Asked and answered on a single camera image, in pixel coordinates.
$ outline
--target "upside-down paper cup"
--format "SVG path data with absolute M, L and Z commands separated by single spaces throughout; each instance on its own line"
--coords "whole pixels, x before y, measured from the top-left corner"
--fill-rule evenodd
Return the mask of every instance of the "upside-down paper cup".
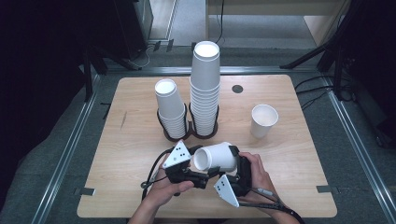
M 199 42 L 193 52 L 191 84 L 202 91 L 216 88 L 220 83 L 219 46 L 211 41 Z
M 172 79 L 162 79 L 155 84 L 158 109 L 165 119 L 178 118 L 184 113 L 184 103 Z
M 250 132 L 256 138 L 263 138 L 277 123 L 278 114 L 270 105 L 256 105 L 251 111 Z

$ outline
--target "black stand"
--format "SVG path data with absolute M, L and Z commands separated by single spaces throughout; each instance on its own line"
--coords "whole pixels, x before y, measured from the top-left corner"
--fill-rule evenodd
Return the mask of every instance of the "black stand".
M 88 46 L 83 52 L 84 75 L 85 75 L 85 85 L 86 85 L 85 102 L 88 102 L 91 96 L 93 95 L 91 64 L 98 74 L 105 75 L 107 73 L 107 66 L 103 60 L 103 57 L 107 57 L 111 59 L 113 62 L 121 65 L 122 67 L 128 70 L 131 71 L 141 70 L 140 67 L 136 67 L 133 64 L 125 62 L 122 58 L 113 55 L 112 53 L 104 49 Z
M 190 135 L 193 135 L 194 137 L 199 138 L 199 139 L 209 139 L 209 138 L 212 138 L 213 136 L 215 136 L 215 134 L 218 132 L 218 128 L 219 128 L 219 124 L 218 124 L 219 106 L 218 106 L 218 111 L 216 112 L 216 119 L 215 119 L 215 125 L 213 127 L 213 132 L 210 133 L 209 135 L 205 135 L 205 136 L 198 134 L 198 132 L 196 130 L 194 130 L 194 128 L 193 128 L 193 127 L 195 127 L 195 119 L 194 119 L 194 115 L 191 112 L 191 104 L 189 104 L 189 110 L 190 110 L 192 121 L 187 121 L 187 111 L 188 111 L 187 106 L 184 105 L 184 108 L 185 108 L 184 120 L 186 120 L 186 122 L 184 122 L 184 130 L 185 130 L 186 134 L 180 138 L 172 138 L 169 135 L 169 133 L 166 131 L 165 126 L 161 122 L 160 112 L 157 109 L 157 119 L 160 122 L 161 126 L 163 127 L 163 134 L 165 135 L 166 139 L 168 139 L 171 142 L 177 142 L 180 139 L 186 140 L 187 138 L 190 137 Z
M 345 36 L 346 32 L 351 29 L 352 20 L 355 18 L 355 15 L 360 10 L 361 5 L 362 0 L 352 0 L 349 6 L 348 13 L 346 14 L 337 31 L 329 41 L 317 47 L 316 49 L 311 50 L 310 52 L 306 53 L 304 56 L 292 63 L 280 65 L 279 68 L 293 69 L 301 63 L 304 63 L 309 59 L 317 56 L 321 52 L 324 52 L 317 64 L 317 69 L 319 70 L 319 72 L 327 72 L 329 71 L 332 64 L 335 62 L 333 92 L 335 96 L 337 96 L 338 100 L 341 101 L 341 76 L 343 67 L 342 63 L 344 58 L 343 46 L 346 43 Z

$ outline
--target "stack of paper cups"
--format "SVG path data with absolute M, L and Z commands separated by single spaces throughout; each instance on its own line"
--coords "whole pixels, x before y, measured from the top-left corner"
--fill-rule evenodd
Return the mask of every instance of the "stack of paper cups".
M 186 135 L 186 107 L 181 100 L 177 85 L 172 79 L 162 79 L 155 85 L 158 114 L 161 123 L 171 138 Z
M 213 133 L 219 106 L 219 46 L 210 41 L 198 43 L 191 67 L 191 113 L 193 129 L 201 136 Z

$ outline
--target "cable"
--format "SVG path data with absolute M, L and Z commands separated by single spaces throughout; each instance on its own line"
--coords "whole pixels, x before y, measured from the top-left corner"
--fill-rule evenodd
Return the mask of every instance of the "cable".
M 224 14 L 224 0 L 222 0 L 222 3 L 221 3 L 220 36 L 219 36 L 219 39 L 216 41 L 216 44 L 219 42 L 219 40 L 222 37 L 222 30 L 223 30 L 223 28 L 222 28 L 222 16 L 223 16 L 223 14 Z
M 331 91 L 331 90 L 327 90 L 327 91 L 323 92 L 323 93 L 322 93 L 320 96 L 318 96 L 317 98 L 314 98 L 314 99 L 312 99 L 312 100 L 306 102 L 305 104 L 303 104 L 303 105 L 301 106 L 301 109 L 302 109 L 302 110 L 307 109 L 307 108 L 308 108 L 309 106 L 311 106 L 317 99 L 321 98 L 322 96 L 324 96 L 324 94 L 329 93 L 330 91 Z
M 216 4 L 216 11 L 219 11 L 218 4 Z M 219 25 L 220 29 L 222 30 L 222 23 L 220 23 L 220 21 L 219 21 L 219 15 L 216 15 L 216 21 L 218 22 L 218 25 Z
M 149 65 L 149 55 L 148 55 L 148 50 L 149 49 L 151 49 L 151 48 L 153 48 L 154 46 L 148 46 L 144 51 L 145 51 L 145 53 L 146 53 L 146 56 L 147 56 L 147 58 L 148 58 L 148 61 L 147 61 L 147 63 L 145 63 L 145 64 L 143 64 L 143 65 L 139 65 L 139 64 L 136 64 L 136 63 L 133 63 L 132 61 L 133 60 L 136 60 L 138 57 L 140 57 L 140 55 L 141 55 L 141 53 L 139 53 L 138 55 L 137 55 L 137 57 L 135 57 L 134 59 L 132 59 L 132 60 L 128 60 L 128 62 L 127 63 L 129 63 L 129 64 L 132 64 L 132 65 L 134 65 L 134 66 L 136 66 L 136 67 L 139 67 L 139 68 L 142 68 L 142 67 L 146 67 L 147 65 Z
M 161 153 L 161 155 L 157 158 L 157 160 L 155 160 L 154 164 L 151 167 L 151 170 L 149 171 L 148 174 L 148 180 L 143 182 L 140 187 L 143 189 L 143 193 L 142 193 L 142 201 L 146 198 L 146 195 L 148 194 L 148 189 L 149 186 L 151 186 L 151 184 L 153 184 L 155 181 L 150 182 L 152 173 L 154 172 L 155 167 L 157 166 L 158 161 L 166 154 L 166 153 L 170 153 L 172 152 L 173 147 L 166 149 L 163 153 Z
M 159 181 L 162 181 L 163 179 L 166 179 L 167 177 L 168 177 L 168 176 L 166 175 L 166 176 L 164 176 L 164 177 L 161 178 L 161 179 L 158 179 L 158 180 L 154 180 L 154 181 L 149 182 L 149 184 L 152 185 L 152 184 L 154 184 L 154 183 L 157 183 L 157 182 L 159 182 Z
M 291 215 L 294 217 L 299 223 L 304 223 L 303 219 L 298 215 L 295 211 L 292 209 L 288 208 L 277 196 L 275 193 L 273 193 L 271 190 L 268 189 L 250 189 L 251 191 L 261 195 L 262 197 L 269 199 L 273 203 L 240 203 L 240 206 L 245 206 L 245 207 L 257 207 L 257 208 L 266 208 L 266 209 L 274 209 L 278 211 L 282 211 L 286 214 Z
M 311 78 L 309 78 L 309 79 L 307 79 L 307 80 L 304 80 L 304 81 L 300 82 L 299 84 L 297 84 L 297 85 L 294 87 L 294 89 L 297 90 L 297 88 L 298 88 L 299 86 L 301 86 L 303 83 L 305 83 L 305 82 L 307 82 L 307 81 L 311 81 L 311 80 L 317 79 L 317 78 L 321 78 L 321 77 L 334 77 L 334 76 L 318 76 L 318 77 L 311 77 Z
M 321 87 L 316 87 L 316 88 L 305 90 L 305 91 L 297 91 L 296 94 L 306 93 L 306 92 L 310 92 L 310 91 L 317 91 L 317 90 L 327 89 L 327 88 L 333 88 L 333 87 L 334 86 L 321 86 Z

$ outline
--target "metal rail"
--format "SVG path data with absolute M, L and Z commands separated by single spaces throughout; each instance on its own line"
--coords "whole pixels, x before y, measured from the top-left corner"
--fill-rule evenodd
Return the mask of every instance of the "metal rail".
M 93 80 L 93 88 L 97 89 L 97 86 L 100 84 L 100 77 L 98 75 L 95 76 Z M 50 209 L 55 200 L 55 197 L 58 193 L 58 190 L 64 180 L 64 175 L 67 171 L 67 167 L 73 157 L 76 145 L 78 143 L 78 139 L 81 136 L 82 130 L 84 129 L 85 123 L 87 121 L 88 116 L 90 115 L 93 102 L 96 98 L 96 91 L 93 93 L 92 97 L 88 102 L 84 104 L 82 110 L 78 116 L 78 120 L 76 125 L 67 141 L 67 144 L 64 148 L 64 152 L 58 162 L 58 165 L 55 168 L 55 171 L 52 174 L 52 177 L 46 187 L 44 196 L 38 206 L 35 216 L 33 217 L 32 224 L 41 224 L 45 223 L 48 214 L 50 213 Z
M 332 82 L 329 78 L 324 78 L 324 84 L 332 85 Z M 388 222 L 396 223 L 395 202 L 384 180 L 376 169 L 376 166 L 371 159 L 370 153 L 367 151 L 367 148 L 361 141 L 359 133 L 353 125 L 352 120 L 347 113 L 347 109 L 344 107 L 344 103 L 338 101 L 337 97 L 332 91 L 329 92 L 329 97 L 339 119 L 341 120 L 341 123 L 344 126 L 344 129 L 346 130 L 346 134 L 353 146 L 353 149 L 355 150 L 356 156 L 361 163 L 361 168 L 363 169 L 364 173 L 366 173 L 367 179 L 372 186 L 375 196 L 378 199 L 379 204 L 381 205 L 382 210 L 388 219 Z
M 169 77 L 169 76 L 189 76 L 191 67 L 148 67 L 142 70 L 129 71 L 125 68 L 111 63 L 108 65 L 112 74 L 124 74 L 131 77 Z M 266 75 L 266 74 L 285 74 L 285 73 L 308 73 L 318 72 L 315 66 L 300 66 L 293 70 L 280 69 L 278 66 L 221 66 L 222 75 Z

